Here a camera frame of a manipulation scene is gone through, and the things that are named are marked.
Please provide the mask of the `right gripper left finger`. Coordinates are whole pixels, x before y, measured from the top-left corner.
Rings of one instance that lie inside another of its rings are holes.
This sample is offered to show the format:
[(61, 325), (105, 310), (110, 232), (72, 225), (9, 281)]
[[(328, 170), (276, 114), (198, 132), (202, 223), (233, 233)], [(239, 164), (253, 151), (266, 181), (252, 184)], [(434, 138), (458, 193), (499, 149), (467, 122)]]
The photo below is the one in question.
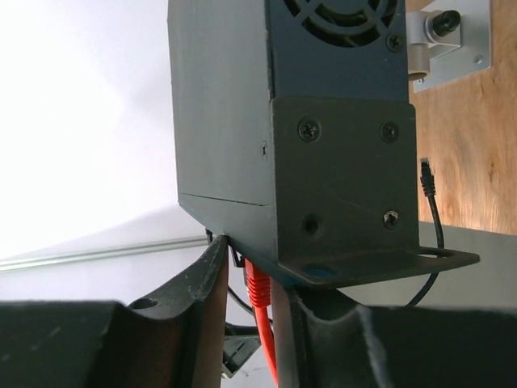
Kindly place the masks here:
[(122, 387), (218, 387), (225, 336), (228, 239), (124, 308)]

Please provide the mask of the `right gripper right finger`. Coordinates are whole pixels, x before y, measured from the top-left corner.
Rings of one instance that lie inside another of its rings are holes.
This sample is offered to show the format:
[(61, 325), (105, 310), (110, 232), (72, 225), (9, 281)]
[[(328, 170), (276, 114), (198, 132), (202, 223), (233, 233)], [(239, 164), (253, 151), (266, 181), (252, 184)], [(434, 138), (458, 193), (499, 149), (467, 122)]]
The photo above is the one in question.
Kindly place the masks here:
[(360, 387), (359, 303), (336, 289), (271, 285), (279, 387)]

